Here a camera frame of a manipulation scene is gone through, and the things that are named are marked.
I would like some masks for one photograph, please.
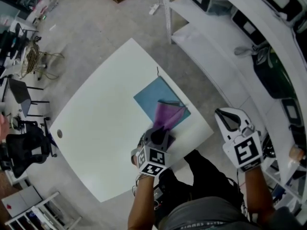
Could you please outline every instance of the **white table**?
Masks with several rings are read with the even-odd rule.
[[[131,164],[130,152],[152,122],[133,97],[157,78],[157,67],[191,112],[173,129],[176,141],[168,150],[171,164],[213,134],[180,88],[130,39],[87,79],[50,129],[68,164],[100,202],[135,185],[138,171]]]

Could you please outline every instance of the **gray floor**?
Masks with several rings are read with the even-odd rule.
[[[236,171],[222,151],[223,139],[213,116],[215,108],[226,106],[226,103],[191,59],[177,45],[167,42],[164,8],[160,7],[154,16],[148,14],[154,3],[156,0],[125,0],[120,4],[112,0],[61,0],[40,25],[43,38],[39,45],[48,52],[62,52],[65,59],[56,59],[48,65],[49,71],[60,75],[57,80],[43,78],[37,82],[34,75],[27,76],[28,84],[45,88],[43,92],[32,92],[31,95],[50,100],[50,106],[38,106],[38,110],[32,111],[55,120],[93,71],[132,37],[169,74],[215,131],[200,145],[199,151],[235,179]],[[77,229],[126,229],[133,202],[131,191],[99,203],[61,153],[57,153],[57,158],[49,158],[41,165],[33,164],[27,170],[31,183],[41,196],[60,191],[83,216]],[[174,169],[178,179],[189,184],[193,182],[184,161]]]

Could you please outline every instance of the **hand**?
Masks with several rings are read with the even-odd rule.
[[[133,156],[133,162],[134,162],[134,165],[138,167],[138,158],[135,155]]]

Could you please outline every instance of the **person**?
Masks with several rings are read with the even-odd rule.
[[[257,214],[257,223],[241,212],[243,201],[238,187],[209,160],[192,151],[185,158],[194,176],[193,186],[180,182],[167,169],[159,176],[164,188],[161,207],[154,209],[154,177],[141,175],[128,219],[128,230],[285,230],[301,225],[287,207],[275,210],[273,199],[261,167],[245,172],[247,207],[250,216]]]

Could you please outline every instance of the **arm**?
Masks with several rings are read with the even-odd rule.
[[[128,230],[151,230],[154,225],[154,177],[139,180],[128,218]]]
[[[273,199],[265,182],[261,167],[245,173],[247,205],[250,214],[258,213],[257,222],[266,223],[274,213]]]

